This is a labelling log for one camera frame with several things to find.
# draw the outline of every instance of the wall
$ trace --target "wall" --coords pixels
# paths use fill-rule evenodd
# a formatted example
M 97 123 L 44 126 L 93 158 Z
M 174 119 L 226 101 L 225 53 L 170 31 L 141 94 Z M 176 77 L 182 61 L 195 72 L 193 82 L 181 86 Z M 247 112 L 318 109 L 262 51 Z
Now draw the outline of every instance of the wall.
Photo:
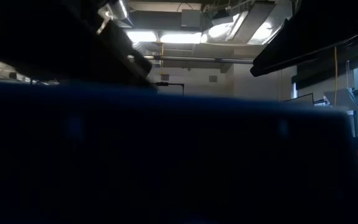
M 233 67 L 235 97 L 270 101 L 291 99 L 291 77 L 296 74 L 296 67 L 286 68 L 260 77 L 254 77 L 250 73 L 252 65 L 235 64 Z
M 346 87 L 349 88 L 354 87 L 353 73 L 351 73 L 351 75 L 349 75 L 347 79 L 348 79 L 347 81 L 348 84 L 346 82 L 346 74 L 338 76 L 338 80 L 337 80 L 338 90 Z M 335 78 L 332 77 L 330 79 L 324 80 L 322 82 L 298 90 L 298 96 L 303 96 L 309 93 L 313 93 L 314 100 L 321 100 L 323 99 L 325 91 L 334 91 L 334 90 L 335 90 Z
M 212 68 L 153 68 L 148 78 L 152 82 L 161 82 L 160 74 L 170 75 L 169 83 L 184 83 L 185 95 L 232 96 L 226 85 L 226 74 Z M 209 76 L 216 75 L 218 82 L 210 83 Z M 159 92 L 182 94 L 181 86 L 160 86 Z

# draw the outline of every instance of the air vent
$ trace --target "air vent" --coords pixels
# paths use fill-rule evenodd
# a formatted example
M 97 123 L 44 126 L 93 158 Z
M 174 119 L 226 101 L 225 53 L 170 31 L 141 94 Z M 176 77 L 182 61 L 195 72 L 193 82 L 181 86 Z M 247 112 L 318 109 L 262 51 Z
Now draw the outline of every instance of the air vent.
M 169 81 L 169 75 L 161 74 L 161 81 Z
M 216 75 L 210 75 L 209 82 L 218 82 L 218 77 Z

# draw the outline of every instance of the white wall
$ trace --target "white wall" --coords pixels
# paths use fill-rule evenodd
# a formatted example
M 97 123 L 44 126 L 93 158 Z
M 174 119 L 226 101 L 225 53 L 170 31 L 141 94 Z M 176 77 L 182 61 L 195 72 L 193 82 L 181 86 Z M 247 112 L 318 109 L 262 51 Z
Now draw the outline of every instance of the white wall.
M 353 80 L 354 80 L 353 73 L 351 72 L 351 75 L 349 74 L 348 76 L 349 88 L 354 87 Z M 337 89 L 341 90 L 346 87 L 347 87 L 346 75 L 338 76 Z M 325 91 L 334 91 L 334 90 L 335 90 L 335 78 L 332 77 L 330 79 L 324 80 L 322 82 L 298 90 L 298 96 L 303 96 L 309 93 L 313 93 L 314 100 L 320 100 L 323 99 Z
M 254 77 L 250 73 L 252 65 L 235 64 L 233 66 L 235 97 L 270 101 L 291 99 L 291 77 L 296 74 L 296 67 Z
M 185 95 L 198 96 L 232 96 L 227 89 L 226 74 L 220 69 L 208 68 L 153 68 L 148 78 L 152 82 L 161 82 L 160 74 L 170 75 L 169 83 L 184 83 Z M 218 82 L 210 83 L 209 76 L 216 75 Z M 161 93 L 181 94 L 181 86 L 161 86 Z

